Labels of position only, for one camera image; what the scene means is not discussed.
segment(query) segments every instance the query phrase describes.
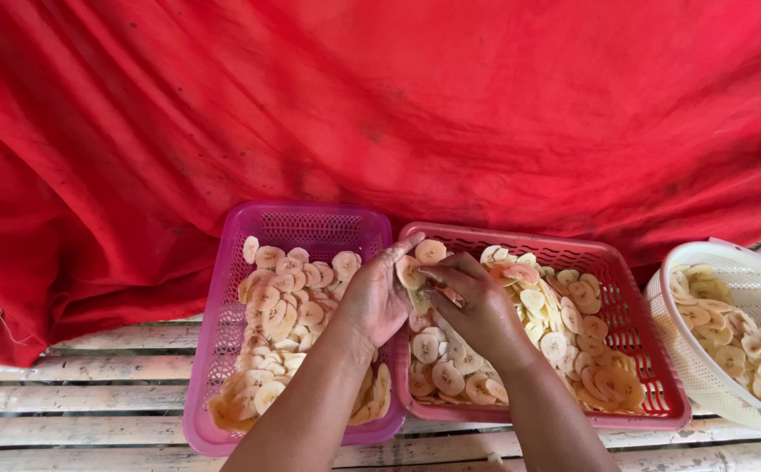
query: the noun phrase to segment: pink plastic basket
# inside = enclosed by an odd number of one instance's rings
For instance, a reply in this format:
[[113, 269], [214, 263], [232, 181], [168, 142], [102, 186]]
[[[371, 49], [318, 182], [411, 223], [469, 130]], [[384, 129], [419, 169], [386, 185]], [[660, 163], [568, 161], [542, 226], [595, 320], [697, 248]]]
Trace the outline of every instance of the pink plastic basket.
[[[372, 208], [356, 205], [250, 201], [232, 210], [226, 218], [206, 311], [202, 318], [197, 354], [185, 401], [182, 429], [198, 453], [228, 456], [243, 437], [217, 429], [206, 405], [234, 371], [234, 359], [243, 345], [246, 322], [244, 306], [238, 302], [238, 284], [253, 270], [243, 260], [243, 241], [255, 236], [261, 245], [284, 251], [301, 246], [311, 260], [330, 263], [339, 251], [352, 250], [368, 261], [392, 243], [386, 216]], [[392, 367], [392, 349], [380, 349], [380, 362]], [[358, 427], [348, 427], [343, 446], [386, 441], [400, 429], [407, 413], [392, 402], [386, 416]]]
[[[596, 276], [602, 285], [602, 311], [610, 331], [605, 342], [635, 358], [638, 376], [646, 386], [647, 416], [587, 413], [595, 427], [675, 430], [689, 422], [692, 407], [683, 392], [678, 374], [663, 349], [651, 322], [646, 302], [622, 255], [604, 243], [550, 238], [531, 234], [505, 233], [462, 228], [428, 222], [413, 222], [400, 231], [400, 238], [423, 231], [430, 239], [445, 243], [453, 252], [467, 251], [477, 259], [492, 244], [502, 244], [514, 254], [531, 252], [541, 265], [556, 270], [577, 269]], [[413, 416], [426, 420], [477, 423], [509, 423], [507, 406], [423, 405], [412, 398], [408, 387], [410, 368], [409, 327], [395, 341], [395, 392]]]

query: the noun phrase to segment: pile of banana slices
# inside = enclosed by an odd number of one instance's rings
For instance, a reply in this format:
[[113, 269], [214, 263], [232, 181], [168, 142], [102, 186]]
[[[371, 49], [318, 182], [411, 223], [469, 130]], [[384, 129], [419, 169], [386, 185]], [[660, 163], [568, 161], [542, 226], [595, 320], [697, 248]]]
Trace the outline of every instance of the pile of banana slices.
[[[243, 346], [234, 373], [208, 402], [214, 425], [239, 433], [248, 432], [290, 383], [363, 262], [351, 251], [338, 253], [331, 265], [310, 262], [309, 253], [302, 248], [284, 253], [274, 246], [260, 246], [254, 236], [243, 243], [243, 258], [257, 264], [238, 286], [248, 323]], [[375, 349], [373, 363], [378, 354]], [[379, 365], [375, 376], [370, 366], [348, 425], [385, 416], [390, 402], [389, 367]]]
[[671, 270], [669, 291], [683, 323], [704, 351], [739, 385], [761, 399], [761, 327], [733, 306], [730, 288], [707, 264]]
[[[503, 382], [487, 359], [477, 354], [417, 290], [427, 283], [416, 271], [450, 255], [440, 241], [425, 240], [415, 257], [397, 263], [398, 278], [410, 294], [410, 393], [418, 402], [507, 405]], [[500, 282], [514, 303], [533, 345], [558, 373], [565, 388], [586, 411], [645, 414], [646, 399], [636, 362], [607, 347], [608, 326], [593, 316], [601, 309], [599, 283], [592, 274], [556, 272], [532, 253], [486, 248], [480, 264]], [[440, 288], [461, 306], [462, 298]]]

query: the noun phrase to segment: plastic basket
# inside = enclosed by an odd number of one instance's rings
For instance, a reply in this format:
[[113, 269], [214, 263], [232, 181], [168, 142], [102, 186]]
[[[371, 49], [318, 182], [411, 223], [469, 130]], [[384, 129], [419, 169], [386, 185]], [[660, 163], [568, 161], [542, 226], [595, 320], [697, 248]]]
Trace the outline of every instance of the plastic basket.
[[690, 398], [729, 420], [761, 429], [759, 399], [724, 373], [683, 324], [668, 291], [671, 269], [680, 264], [711, 265], [716, 278], [730, 287], [736, 306], [761, 327], [761, 256], [731, 243], [682, 244], [646, 286], [651, 316]]
[[[476, 258], [486, 247], [502, 244], [514, 254], [533, 253], [541, 265], [551, 265], [556, 270], [577, 269], [595, 275], [602, 291], [602, 310], [597, 316], [603, 318], [609, 327], [605, 342], [612, 349], [635, 359], [639, 381], [646, 388], [646, 401], [642, 408], [648, 415], [587, 412], [587, 419], [595, 427], [623, 429], [675, 430], [688, 423], [692, 407], [683, 393], [681, 381], [671, 368], [666, 350], [657, 338], [646, 302], [616, 249], [604, 243], [428, 222], [407, 225], [400, 231], [400, 238], [418, 231], [423, 231], [430, 239], [444, 242], [452, 252], [467, 251]], [[424, 405], [413, 399], [408, 387], [408, 329], [403, 327], [395, 339], [395, 392], [408, 412], [418, 418], [436, 421], [511, 422], [507, 406]]]
[[[243, 345], [244, 306], [238, 302], [238, 284], [254, 269], [243, 260], [243, 241], [252, 235], [261, 245], [289, 251], [305, 248], [311, 260], [330, 263], [339, 251], [352, 250], [363, 260], [392, 243], [386, 216], [356, 205], [251, 201], [229, 212], [223, 229], [214, 275], [202, 318], [197, 354], [185, 401], [182, 429], [198, 453], [219, 457], [231, 454], [242, 434], [217, 429], [207, 412], [208, 399], [234, 372], [234, 359]], [[378, 363], [392, 367], [389, 346], [379, 350]], [[343, 445], [371, 444], [395, 435], [406, 413], [392, 402], [383, 418], [347, 427]]]

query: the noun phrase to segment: forearm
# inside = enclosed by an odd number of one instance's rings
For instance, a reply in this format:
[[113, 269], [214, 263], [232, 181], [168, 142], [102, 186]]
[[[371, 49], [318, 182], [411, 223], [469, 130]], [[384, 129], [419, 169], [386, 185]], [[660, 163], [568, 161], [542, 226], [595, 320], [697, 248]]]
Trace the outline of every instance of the forearm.
[[534, 361], [499, 371], [509, 393], [514, 433], [529, 470], [619, 470], [555, 370]]
[[222, 472], [329, 470], [373, 349], [334, 320]]

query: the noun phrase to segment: left hand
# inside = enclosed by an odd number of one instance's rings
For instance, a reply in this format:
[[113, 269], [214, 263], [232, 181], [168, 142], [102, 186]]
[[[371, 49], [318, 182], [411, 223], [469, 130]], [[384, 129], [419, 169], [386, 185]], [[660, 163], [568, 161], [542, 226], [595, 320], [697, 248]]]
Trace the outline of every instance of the left hand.
[[333, 319], [348, 322], [357, 336], [373, 348], [388, 341], [412, 310], [407, 289], [395, 274], [395, 262], [423, 240], [424, 233], [411, 234], [360, 267], [348, 284]]

